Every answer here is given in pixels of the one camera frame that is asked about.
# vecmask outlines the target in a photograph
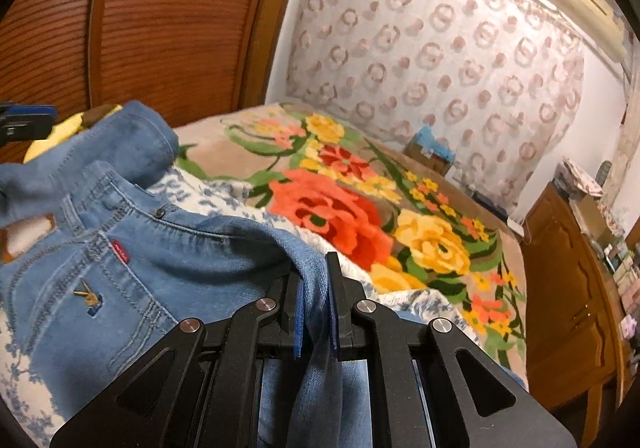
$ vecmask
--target yellow cloth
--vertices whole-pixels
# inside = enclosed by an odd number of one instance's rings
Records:
[[[121,109],[121,105],[116,105],[116,107],[104,117],[108,117]],[[28,163],[38,155],[42,155],[44,152],[65,142],[75,134],[80,133],[84,129],[82,127],[82,116],[84,116],[84,112],[75,113],[71,117],[67,117],[62,123],[56,124],[53,127],[49,137],[32,142],[27,153],[24,155],[22,163]]]

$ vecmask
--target wooden desk leg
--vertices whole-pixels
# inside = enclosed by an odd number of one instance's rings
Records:
[[[587,392],[587,414],[582,430],[580,448],[588,448],[596,439],[600,429],[600,413],[602,412],[602,384],[593,385]]]

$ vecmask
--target metal rivet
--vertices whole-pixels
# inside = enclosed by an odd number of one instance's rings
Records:
[[[276,301],[273,298],[260,298],[255,303],[255,306],[260,309],[260,311],[270,311],[276,306]]]
[[[195,318],[187,318],[180,322],[180,330],[183,333],[194,333],[200,328],[200,322]]]
[[[376,310],[376,303],[371,300],[360,300],[356,303],[356,309],[361,313],[372,313]]]
[[[439,333],[448,333],[451,330],[451,322],[446,318],[436,318],[433,320],[433,328]]]

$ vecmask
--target cabinet handle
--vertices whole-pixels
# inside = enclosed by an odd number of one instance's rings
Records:
[[[584,313],[588,309],[589,309],[589,304],[588,303],[584,304],[584,307],[580,309],[576,314],[574,314],[574,317],[572,318],[572,320],[575,321],[582,313]]]
[[[582,320],[579,320],[574,325],[574,328],[572,330],[575,331],[578,328],[579,325],[582,325],[583,323],[585,323],[589,318],[591,318],[591,313],[587,313],[587,316],[585,316]]]

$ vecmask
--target floral bedspread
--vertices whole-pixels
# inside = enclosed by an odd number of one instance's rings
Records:
[[[378,293],[436,289],[485,352],[526,380],[518,243],[445,179],[302,104],[208,118],[177,134],[177,166],[248,182],[249,204],[326,239],[369,272]]]

